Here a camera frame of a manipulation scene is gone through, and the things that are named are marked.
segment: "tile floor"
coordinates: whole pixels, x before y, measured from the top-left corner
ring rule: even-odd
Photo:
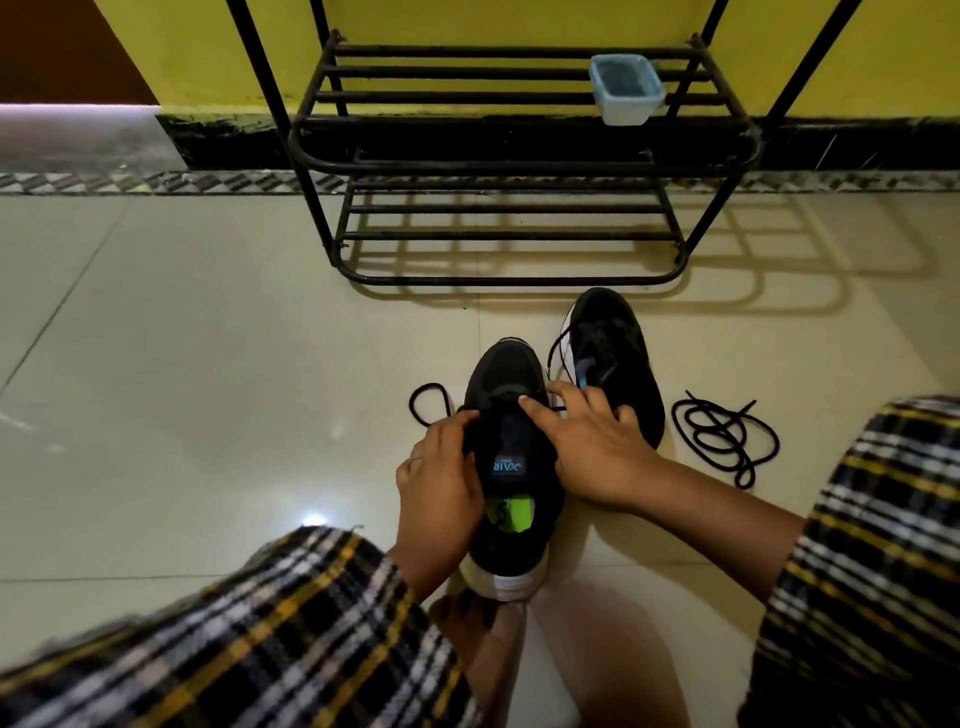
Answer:
[[[677,201],[685,227],[707,201]],[[292,197],[6,198],[0,221],[0,664],[196,591],[308,519],[389,546],[394,468],[421,435],[410,392],[440,381],[456,397],[505,335],[545,359],[577,293],[356,289]],[[734,198],[681,279],[628,294],[664,399],[757,399],[783,449],[756,494],[805,512],[874,408],[960,389],[958,228],[948,194]],[[437,246],[348,255],[450,265]],[[463,244],[455,260],[499,275],[662,265],[616,246]],[[661,449],[702,466],[672,425]],[[762,609],[726,576],[577,502],[553,568],[640,601],[694,724],[732,724]],[[534,624],[511,723],[574,719]]]

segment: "person's right hand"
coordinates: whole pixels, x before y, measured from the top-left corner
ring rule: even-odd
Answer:
[[[614,414],[603,390],[551,381],[547,391],[566,405],[566,419],[536,400],[519,404],[557,449],[557,475],[575,496],[616,510],[629,510],[645,476],[663,461],[640,434],[634,409]]]

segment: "black metal rack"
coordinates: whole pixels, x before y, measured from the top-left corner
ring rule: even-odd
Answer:
[[[310,0],[323,51],[292,123],[246,0],[228,0],[228,5],[326,253],[344,276],[367,285],[582,286],[667,283],[684,271],[744,173],[757,166],[764,133],[782,120],[859,2],[841,0],[767,117],[763,132],[737,100],[708,49],[728,0],[715,0],[702,33],[694,34],[685,46],[667,48],[351,45],[338,31],[329,30],[323,0]],[[638,53],[657,63],[664,84],[675,85],[667,95],[666,114],[640,127],[605,126],[595,113],[588,76],[590,58],[604,53]],[[685,67],[673,67],[684,61]],[[344,80],[358,88],[345,90]],[[398,80],[416,87],[398,90],[394,87]],[[435,82],[454,88],[431,88]],[[477,90],[478,82],[482,90]],[[523,88],[531,82],[537,90]],[[544,85],[556,90],[541,90]],[[693,85],[707,89],[691,91]],[[404,106],[416,107],[417,112],[405,112]],[[358,114],[357,107],[368,112]],[[724,113],[679,115],[681,108]],[[309,169],[347,179],[335,232]],[[675,177],[724,180],[688,236],[681,231],[664,188],[664,179]],[[477,194],[484,200],[496,193],[509,197],[464,204],[410,199],[453,192]],[[403,196],[403,202],[376,200],[385,195]],[[544,203],[531,198],[537,195],[577,199]],[[581,197],[590,195],[623,201],[585,202]],[[379,215],[417,213],[628,214],[653,215],[661,222],[575,230],[367,225]],[[354,216],[360,224],[351,229]],[[672,245],[676,253],[672,269],[655,276],[358,273],[344,261],[342,249],[350,242],[373,240],[648,241]]]

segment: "plastic container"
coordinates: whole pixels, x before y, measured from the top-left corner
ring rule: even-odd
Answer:
[[[593,97],[611,127],[636,127],[663,106],[666,90],[643,56],[616,53],[590,59]]]

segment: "black shoe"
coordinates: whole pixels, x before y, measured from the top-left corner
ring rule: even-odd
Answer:
[[[666,415],[640,324],[623,296],[591,288],[566,315],[560,356],[570,380],[581,389],[600,387],[613,409],[629,404],[652,448],[660,445]]]
[[[474,453],[488,501],[530,496],[533,521],[526,530],[510,533],[485,517],[461,565],[475,592],[500,601],[523,599],[540,585],[550,536],[564,507],[557,452],[520,409],[520,395],[549,406],[533,349],[520,339],[501,339],[480,359],[467,386],[464,408],[480,410],[480,417],[467,427],[464,453]]]

